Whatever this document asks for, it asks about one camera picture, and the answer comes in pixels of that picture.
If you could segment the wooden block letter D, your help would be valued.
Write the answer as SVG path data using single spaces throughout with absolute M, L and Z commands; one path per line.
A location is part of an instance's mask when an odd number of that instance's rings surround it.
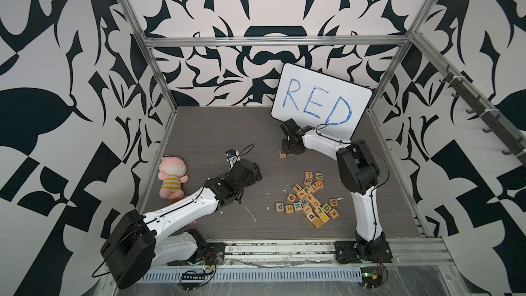
M 329 204 L 324 204 L 322 209 L 326 212 L 326 213 L 329 213 L 331 210 L 332 210 L 332 207 L 329 205 Z

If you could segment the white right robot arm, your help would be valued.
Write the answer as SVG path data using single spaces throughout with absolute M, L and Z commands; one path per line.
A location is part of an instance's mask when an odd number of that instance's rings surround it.
M 355 241 L 337 241 L 335 259 L 338 263 L 391 263 L 393 253 L 379 221 L 377 191 L 380 169 L 375 151 L 358 139 L 342 141 L 321 133 L 325 127 L 300 127 L 289 119 L 280 125 L 285 139 L 282 151 L 300 155 L 315 150 L 337 161 L 342 185 L 351 193 L 356 212 Z

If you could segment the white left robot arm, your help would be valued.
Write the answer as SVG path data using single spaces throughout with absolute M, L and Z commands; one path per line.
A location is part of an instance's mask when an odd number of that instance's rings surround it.
M 160 210 L 124 214 L 101 248 L 104 265 L 118 289 L 127 289 L 155 267 L 199 262 L 206 242 L 196 232 L 175 232 L 225 206 L 240 202 L 245 189 L 262 180 L 260 167 L 239 159 L 230 171 L 209 179 L 195 193 Z

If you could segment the white whiteboard with RED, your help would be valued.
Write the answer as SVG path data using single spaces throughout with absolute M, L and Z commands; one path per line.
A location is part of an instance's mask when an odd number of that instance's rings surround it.
M 350 140 L 371 99 L 372 90 L 304 67 L 285 64 L 271 116 L 300 127 L 312 126 L 332 138 Z

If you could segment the wooden block letter H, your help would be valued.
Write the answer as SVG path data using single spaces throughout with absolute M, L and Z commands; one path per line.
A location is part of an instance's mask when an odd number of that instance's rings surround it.
M 285 213 L 287 215 L 292 214 L 294 212 L 295 212 L 295 210 L 294 210 L 294 206 L 292 204 L 288 204 L 288 205 L 285 206 Z

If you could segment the wooden block letter J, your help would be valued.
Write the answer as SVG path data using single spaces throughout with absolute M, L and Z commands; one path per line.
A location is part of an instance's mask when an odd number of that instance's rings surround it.
M 316 207 L 316 208 L 315 208 L 315 214 L 316 214 L 317 216 L 321 216 L 321 215 L 324 214 L 324 213 L 325 213 L 325 211 L 324 211 L 321 207 Z

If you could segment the pink plush toy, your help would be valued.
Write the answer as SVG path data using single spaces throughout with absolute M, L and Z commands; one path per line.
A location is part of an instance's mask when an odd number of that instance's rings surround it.
M 160 197 L 172 202 L 182 199 L 185 196 L 182 185 L 189 180 L 184 159 L 177 156 L 165 156 L 158 169 L 158 179 L 162 181 Z

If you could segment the yellow faced wooden block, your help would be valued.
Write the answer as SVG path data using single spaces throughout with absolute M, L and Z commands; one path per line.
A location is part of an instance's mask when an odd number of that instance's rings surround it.
M 315 228 L 320 228 L 322 225 L 323 225 L 323 222 L 322 220 L 320 220 L 318 217 L 314 218 L 312 221 L 311 221 L 312 225 L 315 227 Z

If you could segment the left circuit board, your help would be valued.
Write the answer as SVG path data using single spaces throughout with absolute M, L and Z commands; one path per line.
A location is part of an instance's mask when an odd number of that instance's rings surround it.
M 179 279 L 179 286 L 184 291 L 189 292 L 207 285 L 215 277 L 215 274 L 216 271 L 186 271 Z

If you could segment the circuit board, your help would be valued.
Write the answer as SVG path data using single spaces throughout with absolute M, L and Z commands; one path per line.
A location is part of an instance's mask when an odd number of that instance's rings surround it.
M 362 267 L 360 269 L 361 279 L 360 286 L 366 289 L 378 289 L 388 279 L 388 270 L 380 267 Z
M 186 271 L 179 279 L 179 286 L 184 291 L 189 292 L 207 285 L 215 277 L 215 274 L 216 271 Z

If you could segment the right circuit board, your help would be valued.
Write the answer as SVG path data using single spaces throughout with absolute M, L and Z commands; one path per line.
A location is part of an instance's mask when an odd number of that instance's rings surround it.
M 388 270 L 380 267 L 362 267 L 360 269 L 361 279 L 360 286 L 366 289 L 378 289 L 388 279 Z

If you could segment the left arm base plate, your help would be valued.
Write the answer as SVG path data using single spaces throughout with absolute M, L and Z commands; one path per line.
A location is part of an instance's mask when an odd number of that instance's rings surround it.
M 172 267 L 199 264 L 221 264 L 225 258 L 225 247 L 225 243 L 207 243 L 206 245 L 200 245 L 188 260 L 176 260 L 167 263 L 167 265 Z

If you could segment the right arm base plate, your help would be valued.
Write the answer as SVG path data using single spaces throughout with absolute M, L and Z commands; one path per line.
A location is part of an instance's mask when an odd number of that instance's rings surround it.
M 337 241 L 334 243 L 335 259 L 347 263 L 392 263 L 393 253 L 387 241 Z

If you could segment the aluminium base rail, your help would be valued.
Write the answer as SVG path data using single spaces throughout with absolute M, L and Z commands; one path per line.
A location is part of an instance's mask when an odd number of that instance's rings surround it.
M 441 238 L 389 238 L 393 253 L 392 263 L 385 265 L 453 265 L 454 261 Z M 255 267 L 307 266 L 328 264 L 338 266 L 335 259 L 335 240 L 227 240 L 209 241 L 225 243 L 225 258 L 221 264 Z M 176 261 L 174 252 L 166 251 L 152 268 L 163 267 Z

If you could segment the black hook rack rail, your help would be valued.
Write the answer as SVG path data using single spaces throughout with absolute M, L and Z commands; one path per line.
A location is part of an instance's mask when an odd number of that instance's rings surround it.
M 525 166 L 525 135 L 466 76 L 456 73 L 449 64 L 446 72 L 441 84 L 452 88 L 453 106 L 463 100 L 468 106 L 467 115 L 481 119 L 486 125 L 482 131 L 494 134 L 506 146 L 501 153 L 516 157 Z

